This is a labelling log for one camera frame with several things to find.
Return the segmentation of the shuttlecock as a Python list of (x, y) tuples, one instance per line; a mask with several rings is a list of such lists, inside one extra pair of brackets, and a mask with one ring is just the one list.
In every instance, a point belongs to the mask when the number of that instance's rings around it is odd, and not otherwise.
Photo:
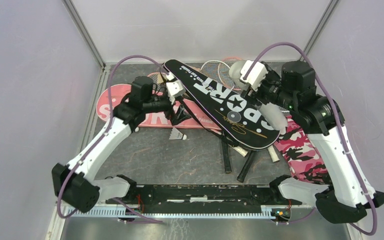
[(186, 140), (187, 135), (180, 132), (177, 128), (173, 127), (171, 129), (169, 140)]

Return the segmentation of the white shuttlecock tube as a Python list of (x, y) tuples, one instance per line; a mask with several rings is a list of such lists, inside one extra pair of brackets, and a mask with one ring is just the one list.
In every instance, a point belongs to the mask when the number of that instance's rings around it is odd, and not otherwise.
[[(234, 83), (241, 89), (240, 95), (247, 100), (247, 94), (252, 89), (249, 84), (245, 84), (240, 81), (240, 70), (244, 65), (245, 60), (240, 60), (235, 62), (229, 69), (229, 75), (233, 79)], [(265, 65), (266, 69), (269, 71), (274, 71), (267, 63), (261, 62)], [(285, 134), (288, 127), (288, 120), (279, 107), (272, 103), (251, 103), (256, 106), (261, 115), (265, 118), (266, 122), (274, 129), (280, 132), (280, 134)]]

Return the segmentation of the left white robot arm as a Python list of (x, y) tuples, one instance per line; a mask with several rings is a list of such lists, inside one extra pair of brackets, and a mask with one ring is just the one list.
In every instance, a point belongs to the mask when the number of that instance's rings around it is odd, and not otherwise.
[(76, 157), (63, 165), (57, 163), (51, 170), (58, 214), (64, 218), (61, 203), (86, 213), (97, 202), (119, 198), (125, 204), (133, 203), (137, 190), (123, 177), (96, 180), (95, 176), (115, 148), (128, 138), (150, 113), (167, 112), (179, 123), (179, 114), (173, 111), (178, 97), (185, 93), (181, 81), (165, 84), (166, 92), (159, 95), (154, 82), (147, 76), (137, 77), (118, 105), (110, 107), (110, 117), (97, 136)]

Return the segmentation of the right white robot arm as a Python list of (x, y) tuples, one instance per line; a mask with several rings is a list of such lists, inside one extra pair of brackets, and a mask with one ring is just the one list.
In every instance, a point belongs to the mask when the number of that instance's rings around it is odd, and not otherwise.
[(316, 209), (330, 223), (353, 224), (367, 216), (377, 218), (384, 192), (365, 177), (353, 153), (345, 119), (309, 61), (289, 61), (277, 74), (266, 63), (247, 60), (240, 79), (250, 97), (287, 109), (319, 152), (331, 179), (330, 186), (311, 195)]

